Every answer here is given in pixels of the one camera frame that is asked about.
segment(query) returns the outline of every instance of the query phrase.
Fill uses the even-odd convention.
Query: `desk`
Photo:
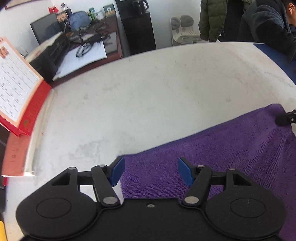
[[[109,33],[112,33],[112,32],[116,32],[116,35],[117,35],[117,52],[114,52],[114,53],[110,53],[110,54],[107,54],[107,58],[105,59],[101,59],[99,61],[95,61],[93,63],[90,63],[84,67],[82,67],[81,69],[78,69],[76,71],[74,71],[73,73],[63,77],[63,78],[60,78],[60,79],[57,79],[56,81],[54,82],[51,82],[50,83],[50,86],[51,87],[55,87],[55,86],[58,86],[72,78],[74,78],[75,76],[78,76],[80,74],[83,74],[91,69],[94,69],[96,67],[99,67],[101,65],[104,65],[104,64],[107,64],[107,63],[110,63],[112,61],[115,61],[115,60],[118,60],[118,59],[121,59],[123,57],[123,54],[122,54],[122,49],[121,49],[121,43],[120,43],[120,37],[119,37],[119,30],[118,30],[118,22],[117,22],[117,18],[116,16],[112,16],[112,17],[108,17],[108,18],[105,18],[101,21],[104,21],[105,23],[109,24],[109,26],[104,30],[104,31],[108,31]]]
[[[118,155],[183,138],[272,103],[286,111],[296,108],[296,85],[252,43],[146,52],[76,76],[55,90],[38,176],[8,182],[8,241],[22,237],[15,220],[18,204],[68,167],[86,171],[109,165]],[[81,191],[94,197],[92,187]],[[120,185],[116,192],[122,200]]]

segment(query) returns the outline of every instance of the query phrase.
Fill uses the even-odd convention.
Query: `blue mat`
[[[269,58],[273,60],[290,79],[296,84],[296,60],[293,60],[290,64],[287,62],[287,57],[274,50],[273,48],[265,44],[254,44],[258,49],[265,53]]]

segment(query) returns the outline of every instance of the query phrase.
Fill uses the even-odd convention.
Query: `purple cloth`
[[[286,222],[280,237],[296,237],[296,137],[291,126],[278,127],[275,117],[285,113],[272,104],[189,137],[126,155],[121,187],[125,198],[181,198],[188,188],[177,171],[185,157],[214,171],[235,167],[272,190],[285,204]]]

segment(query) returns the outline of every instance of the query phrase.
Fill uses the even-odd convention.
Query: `black robotic gripper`
[[[234,168],[213,172],[178,160],[178,172],[190,189],[178,199],[125,199],[112,189],[124,158],[88,172],[69,167],[17,208],[22,241],[279,241],[283,203]],[[80,192],[92,185],[96,202]],[[212,185],[224,191],[208,199]]]

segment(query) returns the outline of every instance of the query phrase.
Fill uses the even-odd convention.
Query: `metal rivet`
[[[198,197],[194,197],[194,196],[189,196],[189,197],[186,197],[184,199],[184,201],[188,204],[196,204],[199,202],[199,198]]]
[[[105,197],[103,202],[106,204],[115,204],[118,201],[116,197]]]

